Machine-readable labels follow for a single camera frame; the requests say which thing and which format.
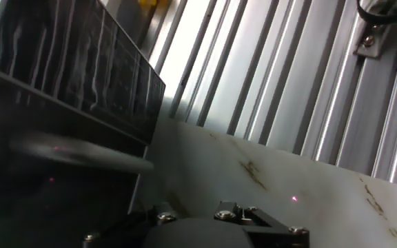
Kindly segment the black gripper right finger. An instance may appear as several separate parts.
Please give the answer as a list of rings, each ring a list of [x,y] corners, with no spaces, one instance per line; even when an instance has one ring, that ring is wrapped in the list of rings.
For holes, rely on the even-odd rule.
[[[284,225],[257,207],[242,208],[235,202],[221,201],[214,220],[240,227],[253,247],[309,248],[308,229]]]

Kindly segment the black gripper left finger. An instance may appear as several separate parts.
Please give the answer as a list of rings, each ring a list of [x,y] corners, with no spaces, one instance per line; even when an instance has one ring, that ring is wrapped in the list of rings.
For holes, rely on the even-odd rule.
[[[177,219],[177,211],[168,203],[154,205],[149,210],[131,211],[113,225],[85,235],[83,248],[141,247],[151,228]]]

